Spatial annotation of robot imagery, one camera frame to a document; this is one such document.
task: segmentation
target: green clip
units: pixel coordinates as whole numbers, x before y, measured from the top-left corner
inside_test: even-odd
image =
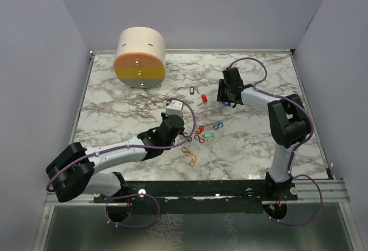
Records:
[[[202,136],[203,138],[214,138],[214,134],[212,132],[205,132]]]

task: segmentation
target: white cylinder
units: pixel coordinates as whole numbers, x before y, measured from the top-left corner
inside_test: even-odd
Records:
[[[151,28],[133,27],[120,35],[114,70],[125,84],[156,87],[165,79],[165,40]]]

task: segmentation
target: marble tabletop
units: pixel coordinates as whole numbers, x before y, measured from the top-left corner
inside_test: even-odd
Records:
[[[269,92],[302,96],[289,53],[168,53],[166,78],[160,88],[141,90],[121,83],[114,73],[114,54],[96,55],[80,111],[74,141],[83,146],[104,146],[126,141],[158,126],[165,110],[166,97],[189,102],[197,124],[215,138],[200,144],[193,140],[185,146],[198,156],[196,165],[181,148],[165,151],[161,156],[139,163],[127,163],[105,170],[121,172],[127,180],[220,180],[263,179],[270,168],[275,142],[270,134],[268,116],[260,111],[238,105],[224,106],[216,101],[222,70],[240,57],[255,57],[264,62],[269,72],[259,88]],[[256,62],[243,61],[236,65],[244,84],[263,77]],[[208,97],[203,104],[201,95],[189,94],[190,86]],[[184,110],[185,128],[193,126],[190,112]],[[213,130],[212,126],[224,123]],[[293,174],[305,173],[313,178],[327,178],[321,152],[315,136],[297,154]]]

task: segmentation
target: gray floor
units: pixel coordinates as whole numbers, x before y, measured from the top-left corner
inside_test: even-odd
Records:
[[[285,220],[306,220],[317,207],[290,205]],[[45,250],[352,250],[338,204],[326,204],[320,218],[303,227],[278,225],[263,214],[240,213],[162,215],[150,228],[127,229],[107,225],[104,212],[104,206],[55,207]]]

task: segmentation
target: blue carabiner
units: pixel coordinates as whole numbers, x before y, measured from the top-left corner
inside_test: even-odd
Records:
[[[221,127],[223,127],[223,126],[224,126],[224,123],[219,122],[219,123],[217,124],[217,126],[213,126],[213,129],[214,129],[214,130],[218,130],[219,128],[221,128]]]

